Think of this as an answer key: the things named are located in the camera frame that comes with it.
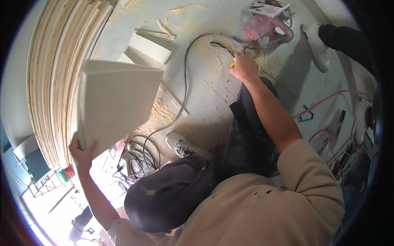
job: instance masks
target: white sneaker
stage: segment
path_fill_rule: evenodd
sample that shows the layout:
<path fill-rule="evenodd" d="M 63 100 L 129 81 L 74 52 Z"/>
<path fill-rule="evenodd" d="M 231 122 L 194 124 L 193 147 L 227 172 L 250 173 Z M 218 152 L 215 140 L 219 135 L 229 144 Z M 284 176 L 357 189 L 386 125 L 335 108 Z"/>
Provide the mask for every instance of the white sneaker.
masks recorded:
<path fill-rule="evenodd" d="M 206 149 L 193 145 L 184 135 L 176 132 L 170 132 L 165 137 L 168 146 L 181 158 L 189 154 L 195 154 L 205 157 L 212 161 L 214 155 Z"/>
<path fill-rule="evenodd" d="M 316 63 L 319 65 L 322 72 L 327 72 L 330 69 L 330 59 L 328 57 L 328 47 L 325 46 L 318 35 L 319 24 L 316 22 L 308 22 L 301 24 L 301 26 L 307 36 Z"/>

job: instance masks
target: beige shirt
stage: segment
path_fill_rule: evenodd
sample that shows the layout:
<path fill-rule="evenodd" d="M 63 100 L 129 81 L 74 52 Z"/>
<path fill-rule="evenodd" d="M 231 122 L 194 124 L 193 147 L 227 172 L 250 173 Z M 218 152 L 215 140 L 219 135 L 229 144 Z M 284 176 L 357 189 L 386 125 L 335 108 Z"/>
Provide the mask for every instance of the beige shirt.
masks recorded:
<path fill-rule="evenodd" d="M 323 159 L 299 139 L 278 159 L 287 190 L 257 174 L 222 181 L 173 236 L 160 239 L 117 219 L 116 246 L 329 245 L 344 215 L 342 191 Z"/>

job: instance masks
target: concrete floor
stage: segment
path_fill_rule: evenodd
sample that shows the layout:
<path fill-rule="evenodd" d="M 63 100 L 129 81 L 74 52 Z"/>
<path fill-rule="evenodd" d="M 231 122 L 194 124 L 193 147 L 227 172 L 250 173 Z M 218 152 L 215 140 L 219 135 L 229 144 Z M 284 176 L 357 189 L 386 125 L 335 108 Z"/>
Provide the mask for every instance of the concrete floor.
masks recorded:
<path fill-rule="evenodd" d="M 273 52 L 265 51 L 267 55 L 260 54 L 256 60 L 260 68 L 279 76 L 289 88 L 300 95 L 300 99 L 297 99 L 268 77 L 276 85 L 281 103 L 291 115 L 296 115 L 304 110 L 303 104 L 309 107 L 334 92 L 355 89 L 355 81 L 348 58 L 335 50 L 330 50 L 330 70 L 326 73 L 319 71 L 304 33 L 300 31 L 300 25 L 304 22 L 329 22 L 313 0 L 288 2 L 292 4 L 291 11 L 295 12 L 293 40 L 280 45 Z M 206 7 L 195 6 L 179 15 L 172 14 L 168 23 L 164 23 L 168 10 L 192 3 Z M 163 84 L 181 100 L 184 93 L 183 58 L 189 43 L 200 34 L 208 32 L 222 32 L 229 36 L 238 34 L 241 27 L 240 10 L 248 3 L 250 0 L 132 0 L 132 8 L 120 7 L 117 16 L 112 18 L 100 36 L 98 59 L 116 61 L 120 54 L 126 51 L 134 61 L 138 60 L 136 63 L 163 69 Z M 145 36 L 173 52 L 166 65 L 128 48 L 134 29 L 162 32 L 157 19 L 176 35 L 174 41 Z M 229 105 L 235 101 L 241 83 L 229 72 L 232 59 L 210 46 L 210 41 L 235 47 L 229 40 L 215 36 L 201 38 L 192 46 L 188 56 L 188 97 L 185 106 L 190 115 L 181 116 L 171 129 L 162 131 L 153 138 L 165 152 L 167 158 L 164 161 L 174 158 L 164 143 L 165 134 L 170 130 L 187 135 L 191 141 L 204 148 L 215 146 L 227 138 L 232 119 Z M 160 93 L 158 96 L 163 98 L 163 103 L 167 104 L 173 113 L 177 113 L 177 108 L 168 98 Z M 339 148 L 349 138 L 355 102 L 356 97 L 343 94 L 314 109 L 313 120 L 297 123 L 303 137 L 309 139 L 317 131 L 327 129 L 333 135 L 335 146 Z M 342 110 L 347 111 L 345 122 L 339 137 L 336 138 L 334 135 Z"/>

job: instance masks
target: blue tool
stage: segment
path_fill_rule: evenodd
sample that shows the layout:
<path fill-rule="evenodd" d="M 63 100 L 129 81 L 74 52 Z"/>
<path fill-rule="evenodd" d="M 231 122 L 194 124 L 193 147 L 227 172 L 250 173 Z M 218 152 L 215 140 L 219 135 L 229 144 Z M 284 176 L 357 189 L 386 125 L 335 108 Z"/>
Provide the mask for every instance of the blue tool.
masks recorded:
<path fill-rule="evenodd" d="M 312 120 L 313 119 L 313 113 L 312 111 L 309 111 L 310 113 L 310 118 L 309 119 L 302 119 L 302 117 L 298 117 L 298 122 L 304 122 L 304 121 L 308 121 L 308 120 Z"/>

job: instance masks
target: black pants leg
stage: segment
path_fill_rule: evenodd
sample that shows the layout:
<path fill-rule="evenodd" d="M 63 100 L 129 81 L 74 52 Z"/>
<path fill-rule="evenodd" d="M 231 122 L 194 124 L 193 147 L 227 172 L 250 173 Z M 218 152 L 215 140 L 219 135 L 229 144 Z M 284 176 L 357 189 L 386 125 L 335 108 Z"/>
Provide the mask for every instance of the black pants leg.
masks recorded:
<path fill-rule="evenodd" d="M 161 232 L 184 223 L 218 184 L 205 158 L 189 155 L 141 178 L 127 191 L 125 210 L 145 232 Z"/>
<path fill-rule="evenodd" d="M 265 77 L 261 80 L 277 96 L 270 80 Z M 234 118 L 223 160 L 215 167 L 218 180 L 250 172 L 271 176 L 277 170 L 279 153 L 261 124 L 252 96 L 244 84 L 230 108 Z"/>
<path fill-rule="evenodd" d="M 333 25 L 321 25 L 319 38 L 328 47 L 342 51 L 345 55 L 360 63 L 371 74 L 373 73 L 369 48 L 363 34 L 347 26 L 336 27 Z"/>
<path fill-rule="evenodd" d="M 261 79 L 276 95 L 271 82 Z M 138 229 L 161 232 L 176 228 L 220 181 L 249 172 L 269 177 L 276 170 L 279 154 L 244 84 L 230 108 L 234 119 L 222 161 L 210 166 L 205 158 L 189 155 L 141 178 L 129 188 L 125 210 Z"/>

